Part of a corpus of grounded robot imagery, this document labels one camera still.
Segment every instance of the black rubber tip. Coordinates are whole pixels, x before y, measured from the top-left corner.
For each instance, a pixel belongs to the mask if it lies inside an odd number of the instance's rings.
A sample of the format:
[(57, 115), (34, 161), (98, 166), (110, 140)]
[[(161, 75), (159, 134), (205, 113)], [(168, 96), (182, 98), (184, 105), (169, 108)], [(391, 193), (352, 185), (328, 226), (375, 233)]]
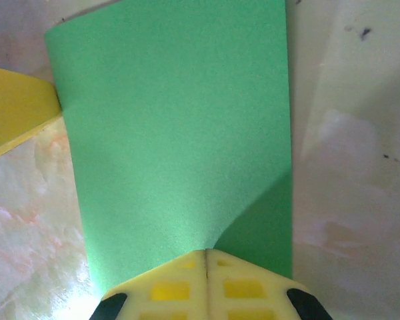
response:
[(333, 320), (313, 295), (299, 289), (289, 289), (286, 294), (301, 320)]
[(126, 293), (117, 293), (98, 304), (90, 320), (116, 320), (127, 299)]

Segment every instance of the dark speck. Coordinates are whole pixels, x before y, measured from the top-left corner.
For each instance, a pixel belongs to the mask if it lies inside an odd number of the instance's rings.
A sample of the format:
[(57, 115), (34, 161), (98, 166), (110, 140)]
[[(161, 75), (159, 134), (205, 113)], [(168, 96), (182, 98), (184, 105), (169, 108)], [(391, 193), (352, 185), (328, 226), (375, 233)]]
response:
[(360, 34), (360, 39), (362, 41), (366, 40), (366, 36), (372, 32), (372, 28), (364, 28), (363, 32)]

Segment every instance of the yellow paper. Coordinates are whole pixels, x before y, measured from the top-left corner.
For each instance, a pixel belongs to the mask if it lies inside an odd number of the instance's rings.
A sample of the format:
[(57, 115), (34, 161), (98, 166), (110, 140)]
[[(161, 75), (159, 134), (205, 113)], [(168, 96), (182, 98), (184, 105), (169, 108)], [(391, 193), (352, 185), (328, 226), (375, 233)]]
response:
[(42, 130), (60, 112), (52, 84), (0, 69), (0, 155)]

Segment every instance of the green paper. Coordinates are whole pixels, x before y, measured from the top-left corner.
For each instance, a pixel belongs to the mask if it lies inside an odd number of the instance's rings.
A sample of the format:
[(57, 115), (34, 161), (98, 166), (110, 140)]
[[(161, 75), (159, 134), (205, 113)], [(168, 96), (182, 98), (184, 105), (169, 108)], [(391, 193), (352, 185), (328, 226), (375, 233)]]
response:
[(291, 275), (284, 0), (123, 1), (46, 43), (102, 292), (208, 247)]

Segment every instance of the white marble table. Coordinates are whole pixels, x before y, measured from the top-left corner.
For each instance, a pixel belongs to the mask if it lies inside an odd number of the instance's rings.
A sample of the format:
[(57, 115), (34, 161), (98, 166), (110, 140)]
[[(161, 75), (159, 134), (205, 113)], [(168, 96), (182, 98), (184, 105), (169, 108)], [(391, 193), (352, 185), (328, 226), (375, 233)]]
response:
[[(0, 67), (52, 80), (44, 31), (102, 2), (0, 0)], [(400, 319), (400, 0), (296, 2), (294, 276), (335, 319)], [(0, 320), (96, 303), (60, 119), (0, 157)]]

